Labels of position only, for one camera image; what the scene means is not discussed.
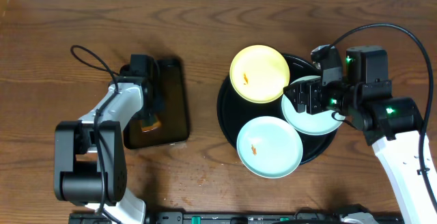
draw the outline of green light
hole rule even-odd
[[[346,63],[348,64],[350,61],[352,61],[353,59],[349,56],[346,57]]]
[[[387,111],[387,114],[392,114],[392,113],[394,113],[395,112],[395,110],[394,109],[392,109],[392,108],[387,108],[387,109],[385,109],[386,111]]]

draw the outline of black tray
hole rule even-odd
[[[283,54],[290,67],[290,83],[308,75],[320,75],[320,71],[299,57]],[[260,116],[273,116],[285,120],[281,110],[281,99],[266,104],[255,104],[238,95],[232,87],[229,76],[221,85],[217,99],[217,117],[221,130],[228,142],[236,148],[240,129],[250,120]],[[327,135],[313,136],[298,132],[303,144],[303,157],[300,164],[308,163],[318,157],[333,141],[337,130]]]

